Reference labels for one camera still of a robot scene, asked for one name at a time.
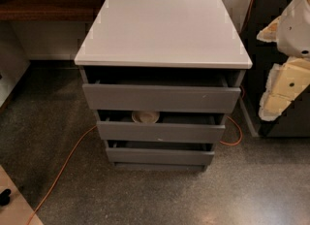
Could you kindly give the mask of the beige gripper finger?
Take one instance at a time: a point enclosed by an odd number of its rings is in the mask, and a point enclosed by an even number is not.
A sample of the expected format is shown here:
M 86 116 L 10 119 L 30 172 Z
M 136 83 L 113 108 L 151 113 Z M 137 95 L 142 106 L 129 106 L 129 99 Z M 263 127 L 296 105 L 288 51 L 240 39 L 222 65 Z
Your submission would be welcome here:
M 260 119 L 275 120 L 309 84 L 310 60 L 308 58 L 289 57 L 282 65 L 274 64 L 260 101 Z
M 267 27 L 258 33 L 257 39 L 265 43 L 276 43 L 279 21 L 280 17 L 275 18 Z

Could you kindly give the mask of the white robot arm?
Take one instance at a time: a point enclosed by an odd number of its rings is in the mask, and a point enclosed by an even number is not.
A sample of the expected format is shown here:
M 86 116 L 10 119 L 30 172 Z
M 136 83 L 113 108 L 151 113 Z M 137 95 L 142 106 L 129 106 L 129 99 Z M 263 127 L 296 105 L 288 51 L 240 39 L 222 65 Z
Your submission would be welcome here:
M 260 101 L 260 119 L 273 121 L 310 84 L 310 0 L 293 0 L 257 39 L 288 56 L 272 66 Z

